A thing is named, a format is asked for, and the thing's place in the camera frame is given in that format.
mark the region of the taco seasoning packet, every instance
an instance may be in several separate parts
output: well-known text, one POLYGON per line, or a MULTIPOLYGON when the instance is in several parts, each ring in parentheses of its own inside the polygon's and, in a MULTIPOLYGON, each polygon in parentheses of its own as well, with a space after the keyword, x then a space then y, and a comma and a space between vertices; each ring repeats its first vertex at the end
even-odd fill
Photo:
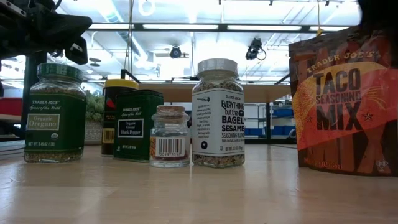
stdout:
POLYGON ((300 167, 398 176, 393 45, 358 26, 289 45, 300 167))

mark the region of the green tin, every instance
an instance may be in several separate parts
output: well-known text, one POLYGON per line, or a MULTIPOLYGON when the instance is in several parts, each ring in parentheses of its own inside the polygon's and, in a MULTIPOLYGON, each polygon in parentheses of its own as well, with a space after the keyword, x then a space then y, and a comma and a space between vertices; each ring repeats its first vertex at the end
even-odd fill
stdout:
POLYGON ((136 90, 116 97, 115 159, 149 162, 152 115, 163 104, 163 94, 152 90, 136 90))

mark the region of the ceiling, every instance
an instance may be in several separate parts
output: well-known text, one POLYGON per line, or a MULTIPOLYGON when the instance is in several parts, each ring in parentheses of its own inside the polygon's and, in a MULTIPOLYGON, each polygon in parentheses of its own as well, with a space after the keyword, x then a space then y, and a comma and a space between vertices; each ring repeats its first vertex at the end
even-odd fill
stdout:
MULTIPOLYGON (((355 0, 135 0, 132 10, 134 23, 211 23, 211 24, 292 24, 352 26, 359 23, 360 10, 355 0)), ((63 0, 61 14, 90 16, 93 22, 128 22, 128 0, 63 0)), ((134 32, 136 44, 145 52, 147 60, 134 60, 128 69, 140 80, 170 80, 190 76, 196 72, 199 61, 207 58, 229 58, 238 63, 241 80, 276 82, 288 74, 288 45, 315 37, 315 34, 253 33, 253 32, 134 32), (245 59, 253 38, 261 38, 266 50, 265 60, 245 59), (186 58, 171 59, 172 46, 179 45, 186 58)), ((127 42, 117 32, 83 34, 87 41, 88 56, 100 59, 99 67, 78 66, 64 58, 52 60, 82 69, 86 79, 117 78, 124 68, 127 42)), ((11 63, 19 71, 5 70, 0 78, 23 78, 24 57, 11 63)))

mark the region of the jar lid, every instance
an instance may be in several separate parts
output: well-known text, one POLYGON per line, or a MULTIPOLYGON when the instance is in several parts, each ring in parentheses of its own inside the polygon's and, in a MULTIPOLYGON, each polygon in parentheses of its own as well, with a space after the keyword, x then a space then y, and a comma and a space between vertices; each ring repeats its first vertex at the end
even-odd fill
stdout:
POLYGON ((174 113, 184 113, 185 112, 185 107, 183 106, 165 106, 165 105, 159 105, 156 107, 157 112, 174 112, 174 113))
POLYGON ((138 90, 138 83, 132 80, 114 79, 114 80, 106 80, 105 88, 106 87, 128 87, 128 88, 135 88, 138 90))
POLYGON ((78 80, 79 82, 83 81, 83 73, 80 69, 59 63, 41 63, 37 67, 38 77, 45 77, 47 75, 59 75, 78 80))
POLYGON ((226 70, 238 74, 238 64, 225 58, 212 58, 199 62, 198 73, 209 70, 226 70))

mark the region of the everything but the bagel seasoning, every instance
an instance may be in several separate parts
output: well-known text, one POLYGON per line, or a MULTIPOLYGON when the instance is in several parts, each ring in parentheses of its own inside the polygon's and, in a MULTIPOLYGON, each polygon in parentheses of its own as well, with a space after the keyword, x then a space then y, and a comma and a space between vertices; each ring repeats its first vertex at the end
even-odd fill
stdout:
POLYGON ((79 69, 39 65, 30 89, 25 161, 68 162, 83 155, 86 94, 79 69))
POLYGON ((237 64, 209 59, 198 65, 192 93, 192 162, 224 168, 244 163, 244 95, 237 64))

